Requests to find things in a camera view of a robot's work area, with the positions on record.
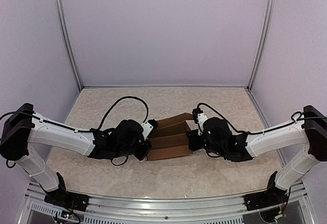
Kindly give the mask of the brown cardboard box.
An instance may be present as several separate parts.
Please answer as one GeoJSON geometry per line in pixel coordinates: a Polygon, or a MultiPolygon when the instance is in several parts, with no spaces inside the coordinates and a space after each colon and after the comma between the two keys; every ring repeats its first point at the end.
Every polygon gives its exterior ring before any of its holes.
{"type": "Polygon", "coordinates": [[[147,160],[156,161],[189,156],[189,139],[186,135],[191,131],[188,120],[193,120],[192,114],[182,113],[158,121],[158,128],[148,137],[152,148],[147,154],[147,160]]]}

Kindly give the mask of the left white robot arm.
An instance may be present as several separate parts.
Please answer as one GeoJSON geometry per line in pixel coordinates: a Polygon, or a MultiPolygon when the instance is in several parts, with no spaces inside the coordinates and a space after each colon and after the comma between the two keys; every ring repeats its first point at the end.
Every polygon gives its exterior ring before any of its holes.
{"type": "Polygon", "coordinates": [[[66,191],[62,176],[51,170],[32,148],[33,143],[50,145],[97,160],[135,156],[142,161],[152,148],[148,136],[158,127],[151,119],[138,123],[122,120],[106,130],[70,127],[34,112],[33,105],[23,104],[6,113],[1,137],[1,156],[19,164],[59,205],[66,206],[72,196],[66,191]]]}

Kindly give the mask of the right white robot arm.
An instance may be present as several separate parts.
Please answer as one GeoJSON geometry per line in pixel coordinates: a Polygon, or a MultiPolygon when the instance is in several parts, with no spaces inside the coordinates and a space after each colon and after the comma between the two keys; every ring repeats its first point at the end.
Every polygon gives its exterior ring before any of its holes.
{"type": "Polygon", "coordinates": [[[311,168],[326,161],[326,116],[311,105],[293,113],[289,121],[258,132],[239,131],[221,114],[208,118],[199,107],[192,115],[198,128],[186,133],[189,149],[205,150],[210,157],[245,162],[280,148],[303,145],[286,166],[271,175],[261,195],[267,206],[311,168]]]}

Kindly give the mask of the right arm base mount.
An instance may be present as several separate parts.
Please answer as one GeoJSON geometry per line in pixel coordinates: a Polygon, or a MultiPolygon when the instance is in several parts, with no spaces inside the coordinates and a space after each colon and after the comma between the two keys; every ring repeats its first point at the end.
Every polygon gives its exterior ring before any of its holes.
{"type": "Polygon", "coordinates": [[[258,210],[279,204],[286,204],[288,195],[286,192],[261,191],[244,196],[247,211],[258,210]]]}

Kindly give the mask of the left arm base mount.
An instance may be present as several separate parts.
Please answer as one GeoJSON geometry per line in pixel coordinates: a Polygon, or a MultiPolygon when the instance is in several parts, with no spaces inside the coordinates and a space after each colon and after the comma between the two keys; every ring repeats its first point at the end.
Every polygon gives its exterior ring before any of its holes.
{"type": "Polygon", "coordinates": [[[51,192],[46,191],[44,201],[66,209],[85,212],[89,198],[86,194],[57,189],[51,192]]]}

